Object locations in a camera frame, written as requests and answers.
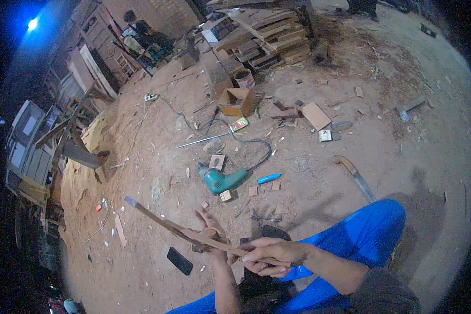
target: open cardboard box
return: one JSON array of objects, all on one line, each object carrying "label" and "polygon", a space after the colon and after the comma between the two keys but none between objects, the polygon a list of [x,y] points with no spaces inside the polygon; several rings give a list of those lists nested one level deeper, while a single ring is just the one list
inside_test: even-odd
[{"label": "open cardboard box", "polygon": [[227,88],[218,100],[218,107],[226,116],[248,117],[252,106],[253,92],[248,88]]}]

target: brick wall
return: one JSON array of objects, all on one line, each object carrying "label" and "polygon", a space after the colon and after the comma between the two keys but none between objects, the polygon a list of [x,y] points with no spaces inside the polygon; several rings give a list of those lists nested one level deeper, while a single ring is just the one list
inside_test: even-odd
[{"label": "brick wall", "polygon": [[138,20],[144,20],[156,31],[175,38],[201,23],[186,0],[104,0],[103,3],[122,29],[126,28],[122,16],[127,10],[133,10]]}]

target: ground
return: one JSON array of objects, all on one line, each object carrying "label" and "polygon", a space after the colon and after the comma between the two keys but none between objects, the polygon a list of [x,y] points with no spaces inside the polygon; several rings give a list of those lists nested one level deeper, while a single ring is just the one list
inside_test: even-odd
[{"label": "ground", "polygon": [[[347,8],[346,3],[340,6]],[[330,14],[334,7],[332,1],[316,5],[319,14]],[[309,59],[303,66],[280,66],[257,78],[260,83],[254,92],[263,98],[261,119],[251,115],[250,126],[242,131],[247,133],[238,138],[266,140],[276,153],[237,188],[237,199],[229,203],[213,196],[198,175],[197,162],[210,160],[204,144],[176,149],[204,138],[194,124],[209,119],[211,102],[216,100],[206,98],[207,79],[201,73],[205,64],[214,62],[213,55],[203,54],[201,62],[184,71],[173,61],[152,79],[131,78],[115,104],[83,137],[91,152],[111,152],[103,183],[96,181],[92,170],[72,161],[64,172],[63,264],[69,294],[88,313],[163,313],[206,295],[214,288],[207,254],[191,252],[187,242],[160,229],[127,205],[124,197],[129,195],[155,214],[192,229],[199,228],[192,211],[206,200],[233,243],[258,236],[253,210],[259,216],[282,218],[270,224],[300,240],[367,204],[345,168],[331,162],[334,154],[341,154],[358,168],[375,197],[394,198],[405,207],[405,231],[389,268],[420,298],[424,312],[431,311],[471,243],[471,71],[442,36],[433,39],[419,30],[420,16],[403,15],[385,5],[378,5],[377,12],[378,24],[368,16],[325,22],[333,62],[342,65],[338,69],[315,67]],[[372,81],[371,70],[376,67],[382,74]],[[296,79],[303,83],[297,85]],[[320,84],[321,79],[328,85]],[[429,93],[425,82],[435,93],[430,95],[434,108],[423,104],[413,109],[411,122],[403,124],[396,105]],[[355,86],[363,89],[363,98],[356,96]],[[146,105],[147,92],[161,97]],[[297,127],[274,128],[268,113],[276,99],[286,105],[298,99],[315,102],[334,121],[349,120],[354,125],[342,131],[341,140],[326,143],[319,142],[304,118]],[[340,108],[327,106],[346,99]],[[208,105],[194,113],[203,104]],[[358,109],[366,113],[361,115]],[[181,111],[185,118],[177,114]],[[219,117],[229,123],[237,119]],[[217,122],[209,134],[225,131]],[[186,140],[191,134],[194,137]],[[228,157],[226,174],[256,164],[266,152],[260,143],[221,140]],[[127,157],[125,166],[109,169]],[[272,192],[270,184],[262,185],[247,204],[248,188],[272,173],[282,174],[281,190]],[[105,209],[95,210],[102,198],[108,202],[108,215]],[[125,247],[119,235],[111,235],[117,214]],[[101,223],[103,229],[96,232]],[[193,263],[189,277],[166,259],[171,246]],[[239,282],[242,266],[236,264],[233,270]],[[296,282],[298,289],[307,283],[307,279]]]}]

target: person's right hand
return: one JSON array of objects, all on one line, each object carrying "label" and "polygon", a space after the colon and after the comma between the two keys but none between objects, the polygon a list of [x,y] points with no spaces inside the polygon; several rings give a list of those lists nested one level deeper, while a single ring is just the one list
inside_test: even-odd
[{"label": "person's right hand", "polygon": [[[279,238],[260,238],[241,244],[239,248],[251,251],[242,257],[244,267],[260,276],[283,278],[290,272],[291,267],[274,266],[258,262],[258,260],[273,257],[283,262],[292,262],[293,266],[298,266],[308,257],[310,246],[309,244],[285,241]],[[237,256],[231,257],[229,264],[233,264],[236,260]]]}]

